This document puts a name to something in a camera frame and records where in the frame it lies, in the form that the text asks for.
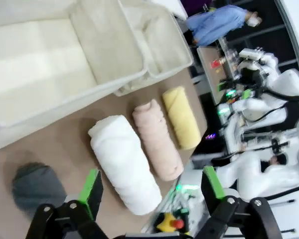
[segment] storage bin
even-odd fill
[[[118,0],[0,0],[0,148],[145,72]]]
[[[169,78],[193,63],[187,43],[172,14],[163,6],[141,0],[121,0],[144,55],[147,73],[115,92],[122,96]]]

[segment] white bin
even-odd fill
[[[122,96],[169,78],[193,63],[183,34],[163,6],[142,0],[121,0],[124,13],[143,52],[147,73],[115,92]]]
[[[0,0],[0,148],[145,72],[118,0]]]

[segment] white rolled towel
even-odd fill
[[[116,192],[135,215],[153,211],[162,197],[141,141],[124,116],[98,121],[88,134],[93,151]]]

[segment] gray rolled towel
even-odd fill
[[[15,204],[32,219],[37,207],[44,203],[62,205],[65,190],[54,170],[43,163],[28,163],[18,168],[12,181]]]

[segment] yellow rolled towel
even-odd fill
[[[163,101],[180,148],[196,147],[201,141],[201,136],[185,88],[177,87],[166,91],[163,94]]]

